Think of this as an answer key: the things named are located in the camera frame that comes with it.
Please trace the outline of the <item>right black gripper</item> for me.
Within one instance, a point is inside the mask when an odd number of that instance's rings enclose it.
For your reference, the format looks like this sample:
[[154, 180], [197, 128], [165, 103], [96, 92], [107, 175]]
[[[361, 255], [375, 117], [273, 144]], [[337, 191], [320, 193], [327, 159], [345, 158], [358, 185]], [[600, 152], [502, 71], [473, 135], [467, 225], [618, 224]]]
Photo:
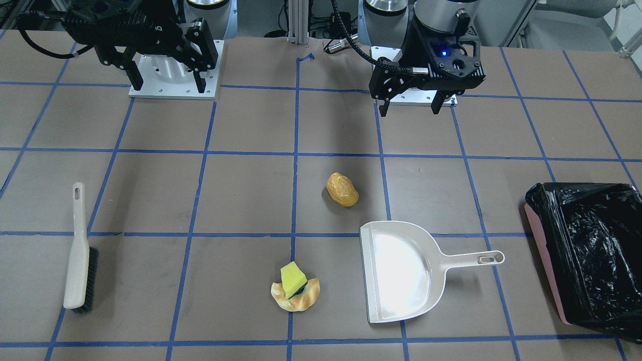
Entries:
[[135, 54], [185, 64], [199, 94], [206, 91], [207, 69], [217, 62], [215, 47], [206, 44], [212, 39], [207, 22], [181, 21], [172, 1], [72, 1], [62, 26], [77, 43], [92, 46], [102, 64], [124, 70], [135, 91], [143, 86]]

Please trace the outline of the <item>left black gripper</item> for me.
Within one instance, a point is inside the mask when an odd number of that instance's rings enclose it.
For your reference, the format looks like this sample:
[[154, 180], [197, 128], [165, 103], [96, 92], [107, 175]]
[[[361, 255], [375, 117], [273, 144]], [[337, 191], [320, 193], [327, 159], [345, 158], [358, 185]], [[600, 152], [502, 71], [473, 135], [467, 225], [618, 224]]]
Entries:
[[474, 89], [486, 79], [470, 14], [454, 14], [453, 18], [451, 32], [438, 32], [413, 15], [399, 60], [376, 60], [369, 91], [379, 101], [379, 116], [386, 117], [390, 100], [409, 88], [436, 91], [430, 107], [437, 115], [444, 104], [451, 107], [454, 95]]

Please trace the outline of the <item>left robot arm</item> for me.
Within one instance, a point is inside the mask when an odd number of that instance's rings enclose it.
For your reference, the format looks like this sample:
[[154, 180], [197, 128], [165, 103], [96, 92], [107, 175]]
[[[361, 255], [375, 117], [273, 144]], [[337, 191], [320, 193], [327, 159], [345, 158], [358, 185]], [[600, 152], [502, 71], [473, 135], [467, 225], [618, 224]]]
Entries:
[[473, 27], [479, 1], [362, 1], [359, 40], [394, 48], [395, 56], [375, 55], [369, 81], [379, 114], [410, 89], [435, 91], [430, 107], [440, 112], [452, 96], [477, 88], [487, 77]]

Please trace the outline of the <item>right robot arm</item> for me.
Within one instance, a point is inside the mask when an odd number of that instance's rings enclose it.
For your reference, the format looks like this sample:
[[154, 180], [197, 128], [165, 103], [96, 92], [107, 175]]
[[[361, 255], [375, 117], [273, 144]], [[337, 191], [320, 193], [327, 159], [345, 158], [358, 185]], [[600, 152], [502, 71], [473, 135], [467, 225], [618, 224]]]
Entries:
[[124, 72], [132, 98], [215, 100], [235, 1], [72, 1], [62, 27]]

